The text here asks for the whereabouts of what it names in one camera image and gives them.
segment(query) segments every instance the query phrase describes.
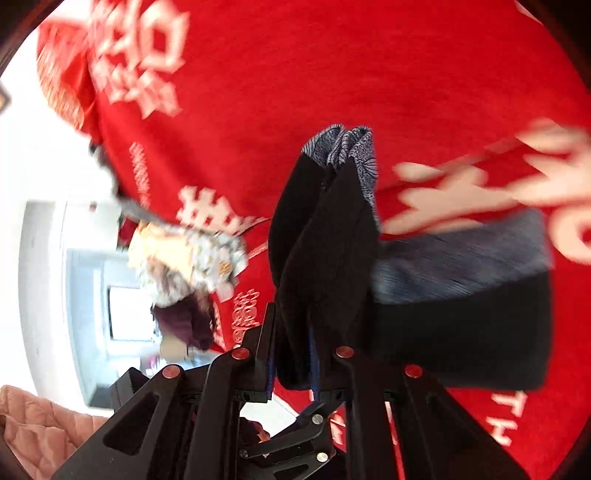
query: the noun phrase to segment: folded clothing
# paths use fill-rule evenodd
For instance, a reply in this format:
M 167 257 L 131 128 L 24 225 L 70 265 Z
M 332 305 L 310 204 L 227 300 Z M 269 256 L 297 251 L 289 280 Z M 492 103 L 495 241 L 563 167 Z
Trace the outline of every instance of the folded clothing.
M 384 242 L 367 351 L 447 386 L 541 386 L 551 340 L 544 219 L 527 209 L 476 228 Z
M 281 383 L 314 387 L 321 329 L 329 347 L 418 363 L 448 386 L 539 387 L 551 340 L 542 214 L 379 244 L 375 172 L 371 131 L 334 125 L 281 196 L 269 233 Z
M 287 388 L 310 388 L 309 328 L 329 328 L 336 343 L 357 337 L 378 243 L 376 177 L 371 130 L 333 125 L 304 146 L 281 196 L 269 263 L 277 375 Z

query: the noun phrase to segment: gray patterned fabric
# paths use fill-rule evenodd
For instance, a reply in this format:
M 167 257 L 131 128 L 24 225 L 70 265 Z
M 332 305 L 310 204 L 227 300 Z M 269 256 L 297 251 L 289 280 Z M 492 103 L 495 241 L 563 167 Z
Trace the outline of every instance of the gray patterned fabric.
M 453 299 L 550 267 L 543 214 L 527 209 L 473 229 L 381 242 L 372 290 L 381 304 Z
M 371 205 L 374 218 L 379 225 L 374 194 L 378 168 L 374 156 L 374 136 L 370 128 L 356 127 L 346 130 L 343 125 L 331 125 L 308 140 L 301 152 L 321 167 L 332 166 L 335 170 L 338 170 L 348 158 L 353 158 L 363 197 Z

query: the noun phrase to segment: red shirt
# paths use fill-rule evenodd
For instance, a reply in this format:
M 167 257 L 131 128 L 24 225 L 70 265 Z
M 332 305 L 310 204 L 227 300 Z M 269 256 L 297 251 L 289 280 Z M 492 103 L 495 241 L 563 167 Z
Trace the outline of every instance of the red shirt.
M 76 58 L 96 96 L 79 95 L 77 105 L 62 95 L 79 107 L 64 116 L 104 143 L 122 190 L 169 222 L 236 234 L 270 218 L 302 145 L 334 123 L 374 130 L 386 233 L 543 208 L 556 262 L 546 386 L 527 396 L 454 394 L 532 478 L 549 478 L 591 414 L 586 150 L 496 144 L 490 150 L 505 153 L 466 176 L 419 185 L 412 176 L 425 168 L 409 165 L 481 152 L 538 118 L 590 125 L 591 97 L 542 25 L 503 0 L 100 0 L 86 41 Z M 66 85 L 53 92 L 76 83 L 60 73 Z M 562 180 L 544 182 L 557 171 Z M 458 195 L 441 196 L 446 188 Z M 483 200 L 491 188 L 508 201 Z M 250 249 L 267 229 L 246 234 Z M 264 252 L 239 279 L 234 299 L 217 305 L 227 349 L 262 321 L 274 295 Z M 277 391 L 296 410 L 309 401 Z

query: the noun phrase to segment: white wall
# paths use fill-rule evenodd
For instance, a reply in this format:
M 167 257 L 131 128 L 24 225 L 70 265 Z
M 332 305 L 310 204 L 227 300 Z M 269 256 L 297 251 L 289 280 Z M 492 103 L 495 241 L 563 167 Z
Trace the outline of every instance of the white wall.
M 90 0 L 66 0 L 58 13 L 86 18 Z M 37 34 L 19 49 L 2 75 L 12 105 L 0 115 L 0 332 L 4 364 L 0 385 L 35 393 L 18 304 L 18 258 L 29 199 L 103 200 L 109 180 L 86 154 L 87 139 L 49 110 L 36 73 Z
M 37 394 L 72 410 L 91 411 L 70 343 L 64 257 L 67 248 L 114 252 L 118 216 L 115 205 L 99 205 L 91 212 L 88 204 L 66 202 L 28 202 L 25 211 L 18 294 L 28 365 Z

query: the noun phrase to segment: black metal bracket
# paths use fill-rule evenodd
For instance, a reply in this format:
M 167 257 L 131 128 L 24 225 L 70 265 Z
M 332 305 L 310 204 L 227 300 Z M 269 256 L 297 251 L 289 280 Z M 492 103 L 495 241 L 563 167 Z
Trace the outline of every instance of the black metal bracket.
M 354 480 L 527 480 L 527 474 L 432 377 L 382 365 L 310 332 L 318 398 L 270 441 L 245 445 L 239 412 L 274 382 L 275 307 L 240 348 L 208 367 L 131 369 L 112 387 L 116 413 L 53 480 L 303 480 L 335 455 L 329 416 L 344 402 L 347 477 Z M 402 462 L 397 464 L 385 403 Z

